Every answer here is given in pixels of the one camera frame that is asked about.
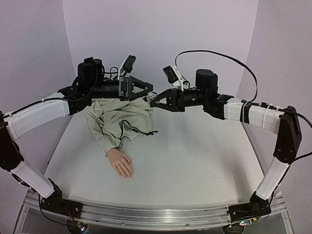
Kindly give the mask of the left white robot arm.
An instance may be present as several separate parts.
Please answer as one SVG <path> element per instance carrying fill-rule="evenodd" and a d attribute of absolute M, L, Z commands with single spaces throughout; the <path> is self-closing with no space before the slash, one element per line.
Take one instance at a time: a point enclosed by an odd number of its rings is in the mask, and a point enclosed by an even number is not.
<path fill-rule="evenodd" d="M 22 183 L 34 189 L 55 213 L 66 208 L 57 185 L 33 168 L 23 157 L 16 140 L 25 133 L 54 119 L 71 116 L 91 106 L 96 98 L 116 98 L 132 101 L 153 91 L 153 85 L 131 73 L 136 61 L 128 56 L 113 79 L 105 78 L 105 69 L 98 58 L 86 58 L 78 65 L 78 75 L 72 85 L 59 89 L 47 98 L 18 110 L 0 115 L 0 167 Z"/>

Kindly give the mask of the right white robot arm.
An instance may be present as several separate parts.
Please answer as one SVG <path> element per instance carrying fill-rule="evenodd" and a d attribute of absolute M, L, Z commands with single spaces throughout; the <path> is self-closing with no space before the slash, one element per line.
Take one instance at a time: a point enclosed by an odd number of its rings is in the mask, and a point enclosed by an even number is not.
<path fill-rule="evenodd" d="M 234 120 L 254 125 L 277 135 L 273 159 L 262 181 L 248 203 L 232 205 L 227 213 L 232 223 L 260 218 L 271 213 L 269 198 L 281 184 L 295 161 L 302 134 L 298 113 L 292 106 L 279 109 L 265 102 L 254 103 L 218 93 L 218 76 L 208 69 L 198 69 L 195 88 L 183 88 L 179 71 L 168 66 L 164 72 L 173 88 L 149 95 L 151 107 L 171 112 L 184 112 L 186 107 L 202 106 L 203 111 L 221 120 Z"/>

